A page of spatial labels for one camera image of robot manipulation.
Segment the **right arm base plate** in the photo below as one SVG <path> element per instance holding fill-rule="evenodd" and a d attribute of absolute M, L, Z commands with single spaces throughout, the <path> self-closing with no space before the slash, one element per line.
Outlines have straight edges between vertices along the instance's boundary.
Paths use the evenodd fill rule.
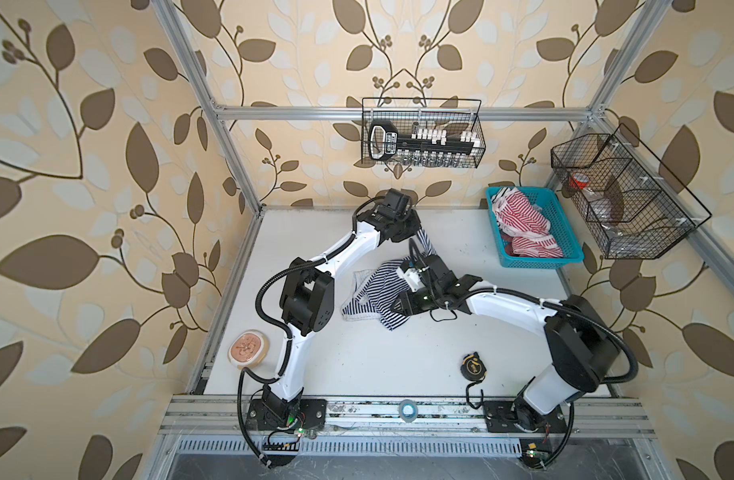
<path fill-rule="evenodd" d="M 540 414 L 526 403 L 510 400 L 488 400 L 482 404 L 489 433 L 539 434 L 565 433 L 568 417 L 560 406 L 548 414 Z"/>

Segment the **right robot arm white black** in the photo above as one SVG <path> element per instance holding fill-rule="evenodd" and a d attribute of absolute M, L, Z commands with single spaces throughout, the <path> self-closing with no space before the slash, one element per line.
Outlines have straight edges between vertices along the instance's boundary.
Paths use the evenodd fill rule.
<path fill-rule="evenodd" d="M 442 309 L 486 316 L 544 340 L 551 364 L 520 390 L 506 415 L 525 431 L 542 426 L 561 404 L 638 374 L 633 350 L 580 296 L 542 299 L 478 276 L 458 277 L 437 255 L 404 260 L 396 274 L 409 290 L 391 304 L 395 313 L 414 316 Z"/>

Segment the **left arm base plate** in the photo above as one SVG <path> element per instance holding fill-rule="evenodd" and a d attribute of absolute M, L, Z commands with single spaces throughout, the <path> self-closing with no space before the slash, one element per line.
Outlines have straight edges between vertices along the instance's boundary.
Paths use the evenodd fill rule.
<path fill-rule="evenodd" d="M 322 398 L 302 398 L 292 403 L 255 399 L 250 403 L 245 421 L 250 430 L 259 431 L 321 429 L 326 422 L 327 406 L 328 402 Z"/>

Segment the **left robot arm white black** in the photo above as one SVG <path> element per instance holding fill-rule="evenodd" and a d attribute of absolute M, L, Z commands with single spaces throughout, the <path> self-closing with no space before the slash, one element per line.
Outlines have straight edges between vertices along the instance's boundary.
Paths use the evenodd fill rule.
<path fill-rule="evenodd" d="M 263 385 L 262 403 L 277 419 L 286 422 L 298 415 L 310 341 L 335 312 L 339 274 L 384 242 L 403 242 L 420 228 L 412 198 L 391 189 L 357 207 L 350 231 L 332 247 L 309 260 L 293 260 L 260 288 L 256 313 L 284 332 L 284 344 L 274 376 L 252 378 Z"/>

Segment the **blue white striped tank top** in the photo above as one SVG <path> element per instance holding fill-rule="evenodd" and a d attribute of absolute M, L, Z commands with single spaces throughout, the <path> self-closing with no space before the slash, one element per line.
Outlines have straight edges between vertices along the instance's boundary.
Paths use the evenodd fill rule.
<path fill-rule="evenodd" d="M 407 282 L 397 270 L 410 260 L 410 256 L 388 260 L 376 269 L 361 270 L 354 274 L 352 293 L 341 306 L 346 321 L 378 321 L 389 331 L 404 325 L 409 317 L 396 313 L 392 304 L 401 293 L 410 290 Z"/>

